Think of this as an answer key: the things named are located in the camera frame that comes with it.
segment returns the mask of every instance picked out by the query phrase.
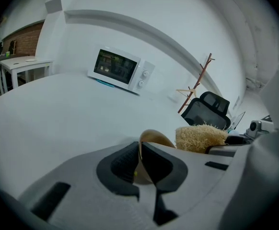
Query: white table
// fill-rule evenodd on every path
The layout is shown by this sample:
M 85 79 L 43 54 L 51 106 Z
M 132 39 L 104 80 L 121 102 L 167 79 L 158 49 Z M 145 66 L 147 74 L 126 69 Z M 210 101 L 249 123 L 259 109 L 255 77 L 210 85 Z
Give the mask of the white table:
M 183 126 L 175 109 L 86 73 L 30 82 L 0 97 L 0 188 L 17 198 L 71 157 L 138 140 L 146 129 L 174 142 Z
M 17 73 L 25 71 L 25 81 L 28 83 L 30 81 L 29 70 L 37 69 L 37 68 L 45 68 L 45 76 L 51 75 L 52 72 L 52 60 L 42 59 L 35 56 L 25 56 L 18 58 L 11 58 L 0 61 L 0 65 L 2 66 L 2 79 L 3 79 L 3 87 L 4 93 L 7 92 L 7 85 L 5 79 L 5 70 L 7 70 L 12 75 L 12 84 L 13 89 L 18 87 Z

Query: microwave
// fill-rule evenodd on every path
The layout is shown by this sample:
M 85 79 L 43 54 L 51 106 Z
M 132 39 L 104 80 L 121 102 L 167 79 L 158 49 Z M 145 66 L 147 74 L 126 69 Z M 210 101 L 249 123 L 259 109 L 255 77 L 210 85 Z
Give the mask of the microwave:
M 89 77 L 139 94 L 145 88 L 155 66 L 150 62 L 123 50 L 97 45 Z

